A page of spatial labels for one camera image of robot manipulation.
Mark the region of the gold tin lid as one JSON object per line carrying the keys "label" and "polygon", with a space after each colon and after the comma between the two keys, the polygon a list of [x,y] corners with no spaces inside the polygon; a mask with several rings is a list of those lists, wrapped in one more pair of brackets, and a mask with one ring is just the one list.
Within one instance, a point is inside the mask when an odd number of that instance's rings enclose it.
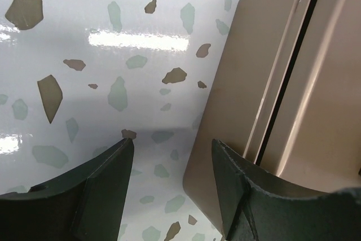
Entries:
{"label": "gold tin lid", "polygon": [[360,186],[360,0],[295,0],[243,156],[310,189]]}

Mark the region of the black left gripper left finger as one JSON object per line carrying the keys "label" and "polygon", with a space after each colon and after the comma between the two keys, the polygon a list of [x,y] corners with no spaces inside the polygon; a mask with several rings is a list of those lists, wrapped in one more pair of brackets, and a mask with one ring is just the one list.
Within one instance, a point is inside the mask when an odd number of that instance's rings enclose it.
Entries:
{"label": "black left gripper left finger", "polygon": [[1,195],[1,240],[117,240],[134,157],[123,139],[74,169]]}

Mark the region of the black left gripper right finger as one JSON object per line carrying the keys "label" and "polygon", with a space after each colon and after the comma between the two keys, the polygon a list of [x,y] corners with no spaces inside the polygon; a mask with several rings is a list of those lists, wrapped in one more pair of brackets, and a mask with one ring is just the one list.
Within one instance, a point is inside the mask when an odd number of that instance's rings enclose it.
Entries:
{"label": "black left gripper right finger", "polygon": [[216,139],[212,162],[226,240],[360,240],[360,188],[296,185]]}

